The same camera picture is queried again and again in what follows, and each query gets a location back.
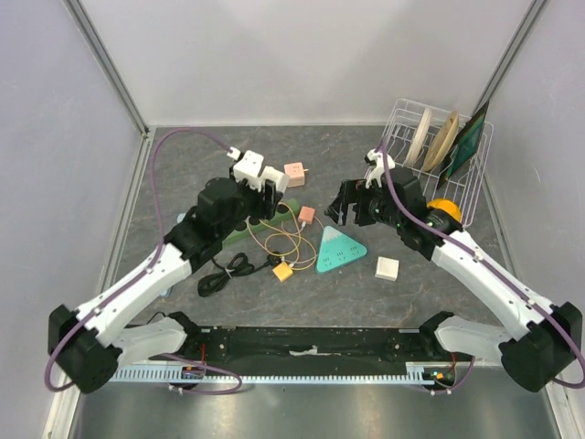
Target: black cable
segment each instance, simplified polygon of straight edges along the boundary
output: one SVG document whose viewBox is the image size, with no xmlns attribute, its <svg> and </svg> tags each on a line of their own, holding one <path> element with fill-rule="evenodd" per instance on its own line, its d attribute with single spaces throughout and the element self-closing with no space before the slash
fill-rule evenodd
<svg viewBox="0 0 585 439">
<path fill-rule="evenodd" d="M 148 325 L 150 322 L 152 322 L 152 321 L 154 320 L 154 318 L 155 318 L 156 316 L 158 316 L 159 314 L 160 314 L 161 316 L 163 316 L 163 318 L 165 318 L 165 317 L 166 317 L 166 314 L 165 314 L 164 312 L 162 312 L 162 311 L 156 311 L 156 312 L 153 314 L 153 316 L 152 316 L 152 317 L 150 317 L 150 318 L 148 319 L 148 321 L 146 322 L 146 325 Z"/>
<path fill-rule="evenodd" d="M 222 267 L 215 259 L 211 258 L 213 264 L 221 270 L 221 273 L 208 274 L 199 279 L 197 284 L 197 293 L 201 297 L 210 297 L 211 295 L 223 290 L 232 277 L 249 276 L 259 272 L 262 268 L 268 266 L 275 267 L 281 263 L 279 256 L 268 255 L 266 262 L 260 267 L 255 267 L 248 261 L 246 253 L 238 253 L 229 262 L 228 265 Z"/>
</svg>

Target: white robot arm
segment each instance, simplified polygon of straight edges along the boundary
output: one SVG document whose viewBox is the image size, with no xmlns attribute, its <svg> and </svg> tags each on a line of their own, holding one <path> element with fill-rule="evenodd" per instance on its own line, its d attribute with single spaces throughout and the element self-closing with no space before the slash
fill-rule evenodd
<svg viewBox="0 0 585 439">
<path fill-rule="evenodd" d="M 325 215 L 345 225 L 352 204 L 357 225 L 381 222 L 396 228 L 409 248 L 459 279 L 503 325 L 482 325 L 442 312 L 428 322 L 438 345 L 449 352 L 501 363 L 525 389 L 542 389 L 575 359 L 550 320 L 580 347 L 581 312 L 571 303 L 555 306 L 531 291 L 490 258 L 447 212 L 427 207 L 419 180 L 409 169 L 394 167 L 387 155 L 375 150 L 368 152 L 365 160 L 370 166 L 366 177 L 343 181 Z M 464 249 L 473 250 L 473 254 Z"/>
<path fill-rule="evenodd" d="M 271 219 L 289 177 L 264 166 L 262 155 L 231 148 L 237 161 L 229 177 L 209 180 L 197 205 L 165 236 L 160 248 L 97 297 L 73 312 L 64 305 L 49 317 L 48 352 L 82 392 L 99 389 L 115 371 L 135 361 L 187 348 L 198 327 L 183 313 L 127 328 L 162 291 L 186 279 L 222 249 L 248 217 Z"/>
</svg>

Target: small pink block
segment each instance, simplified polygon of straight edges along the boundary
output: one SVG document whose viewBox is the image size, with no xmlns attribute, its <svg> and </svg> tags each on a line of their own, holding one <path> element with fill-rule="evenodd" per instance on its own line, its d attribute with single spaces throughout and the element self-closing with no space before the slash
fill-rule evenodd
<svg viewBox="0 0 585 439">
<path fill-rule="evenodd" d="M 307 224 L 313 224 L 313 218 L 314 218 L 314 209 L 307 208 L 306 206 L 303 206 L 301 208 L 301 212 L 299 213 L 299 221 L 306 222 Z"/>
<path fill-rule="evenodd" d="M 284 174 L 289 176 L 288 187 L 298 187 L 304 185 L 304 168 L 301 162 L 288 163 L 284 165 Z"/>
</svg>

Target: beige plate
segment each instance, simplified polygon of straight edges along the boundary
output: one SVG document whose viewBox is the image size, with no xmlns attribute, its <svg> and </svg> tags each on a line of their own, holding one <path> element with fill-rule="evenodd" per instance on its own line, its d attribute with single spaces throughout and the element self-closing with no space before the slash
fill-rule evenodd
<svg viewBox="0 0 585 439">
<path fill-rule="evenodd" d="M 451 149 L 453 140 L 455 140 L 455 136 L 457 135 L 458 131 L 459 113 L 452 112 L 449 114 L 447 122 L 445 122 L 445 125 L 443 125 L 441 130 L 439 130 L 435 136 L 435 139 L 432 141 L 431 146 L 429 147 L 429 152 L 424 158 L 424 163 L 422 164 L 423 172 L 432 171 L 434 167 L 442 162 L 442 159 L 445 158 Z"/>
<path fill-rule="evenodd" d="M 429 131 L 429 125 L 431 125 L 432 119 L 432 110 L 430 108 L 425 108 L 424 113 L 422 114 L 422 118 L 420 119 L 419 127 L 417 128 L 416 133 L 412 139 L 412 144 L 410 144 L 409 153 L 406 154 L 406 158 L 404 159 L 403 166 L 406 167 L 413 167 L 417 160 L 419 159 L 419 153 L 424 145 L 424 139 L 427 137 L 427 132 Z"/>
</svg>

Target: triangular power strip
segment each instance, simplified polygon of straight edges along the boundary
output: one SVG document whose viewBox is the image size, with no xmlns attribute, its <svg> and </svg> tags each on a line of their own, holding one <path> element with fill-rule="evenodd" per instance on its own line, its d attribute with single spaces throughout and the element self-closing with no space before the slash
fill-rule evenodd
<svg viewBox="0 0 585 439">
<path fill-rule="evenodd" d="M 331 226 L 323 230 L 317 272 L 327 273 L 367 255 L 367 248 Z"/>
</svg>

